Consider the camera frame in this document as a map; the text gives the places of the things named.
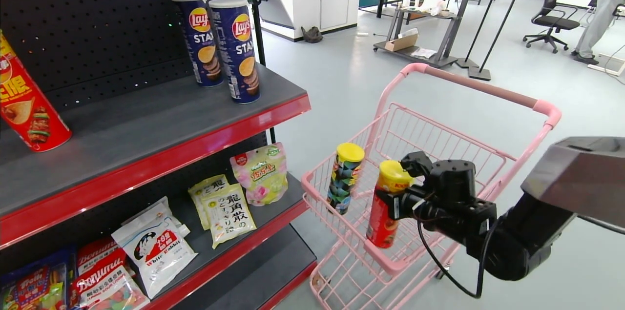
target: shopping basket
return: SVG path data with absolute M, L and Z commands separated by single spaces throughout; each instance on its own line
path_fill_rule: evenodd
M 398 103 L 390 103 L 386 107 L 393 89 L 415 71 L 529 107 L 547 115 L 547 121 L 529 147 L 516 158 Z M 311 276 L 311 288 L 321 304 L 327 309 L 399 307 L 429 279 L 439 276 L 420 242 L 416 221 L 400 221 L 392 248 L 377 248 L 367 239 L 366 228 L 380 162 L 399 160 L 408 152 L 419 150 L 426 152 L 433 161 L 472 161 L 476 166 L 478 197 L 494 200 L 558 123 L 560 116 L 560 111 L 546 101 L 479 83 L 423 63 L 413 63 L 402 69 L 382 92 L 373 122 L 350 140 L 364 148 L 366 156 L 347 214 L 341 216 L 326 202 L 335 153 L 302 178 L 304 201 L 338 237 L 337 243 Z M 451 265 L 451 259 L 460 245 L 435 232 L 424 233 L 424 237 L 440 262 L 447 267 Z M 399 278 L 403 279 L 402 284 L 408 283 L 404 289 L 393 286 Z

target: floor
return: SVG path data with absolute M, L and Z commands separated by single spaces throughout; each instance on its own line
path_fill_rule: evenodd
M 497 0 L 471 55 L 480 62 L 496 33 L 510 0 Z M 547 44 L 525 48 L 524 34 L 536 34 L 542 28 L 530 18 L 540 9 L 542 0 L 517 0 L 500 39 L 487 63 L 493 75 L 491 85 L 544 99 L 558 106 L 564 116 L 547 136 L 507 190 L 498 198 L 499 212 L 504 212 L 520 196 L 518 186 L 550 143 L 568 136 L 625 136 L 625 86 L 602 72 L 590 70 L 571 59 L 569 52 L 551 54 Z M 464 56 L 486 9 L 486 3 L 467 8 L 453 56 Z M 372 51 L 373 43 L 386 34 L 389 17 L 360 12 L 358 27 L 328 34 L 321 43 L 292 43 L 264 34 L 266 59 L 270 68 L 305 88 L 312 110 L 275 131 L 288 151 L 290 170 L 297 177 L 312 169 L 335 146 L 349 140 L 372 119 L 377 99 L 385 85 L 401 70 L 406 61 L 386 52 Z M 419 44 L 436 48 L 446 28 L 446 21 L 413 21 L 419 28 Z M 358 37 L 357 32 L 369 36 Z M 558 37 L 571 43 L 582 28 L 562 31 Z M 612 54 L 625 41 L 625 21 L 617 21 L 594 48 L 595 53 Z M 617 54 L 625 58 L 625 49 Z M 456 66 L 450 71 L 465 75 Z M 528 108 L 446 83 L 422 74 L 411 74 L 391 96 L 393 101 L 432 117 L 449 127 L 518 156 L 538 133 L 544 117 Z M 311 212 L 293 225 L 321 260 L 335 242 L 330 230 Z M 625 238 L 584 221 L 574 221 L 553 246 L 551 257 L 522 281 L 499 281 L 488 274 L 484 294 L 473 300 L 447 279 L 434 281 L 417 293 L 404 309 L 436 307 L 451 309 L 546 309 L 556 306 L 582 310 L 623 308 L 625 304 Z M 451 273 L 469 289 L 475 289 L 477 262 L 461 249 Z M 280 310 L 322 309 L 308 283 L 303 284 L 278 307 Z

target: lay's stax can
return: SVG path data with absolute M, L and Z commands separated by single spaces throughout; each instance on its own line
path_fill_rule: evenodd
M 185 43 L 197 83 L 201 87 L 214 87 L 223 82 L 217 57 L 215 40 L 210 29 L 206 0 L 172 0 L 185 34 Z
M 224 73 L 235 103 L 252 103 L 261 96 L 247 0 L 211 0 Z

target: chip can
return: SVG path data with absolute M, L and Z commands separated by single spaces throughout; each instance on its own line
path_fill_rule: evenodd
M 261 96 L 261 91 L 248 1 L 211 0 L 208 5 L 232 100 L 235 103 L 253 103 Z
M 178 7 L 178 16 L 197 83 L 207 88 L 220 85 L 224 79 L 221 76 L 221 65 L 206 10 L 206 0 L 172 1 Z
M 341 215 L 350 207 L 351 191 L 358 180 L 362 160 L 364 150 L 353 143 L 343 143 L 336 148 L 327 201 Z
M 71 130 L 52 108 L 0 30 L 0 112 L 35 152 L 69 141 Z
M 380 163 L 380 173 L 375 184 L 375 191 L 397 193 L 408 188 L 413 178 L 404 171 L 399 161 L 386 160 Z M 373 194 L 371 215 L 367 238 L 378 248 L 390 248 L 395 241 L 399 221 L 393 221 L 388 214 L 388 207 L 377 194 Z

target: pink candy bag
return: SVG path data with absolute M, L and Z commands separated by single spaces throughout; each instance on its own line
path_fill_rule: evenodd
M 282 143 L 250 150 L 230 158 L 237 181 L 246 189 L 248 204 L 263 206 L 279 201 L 286 192 L 286 154 Z

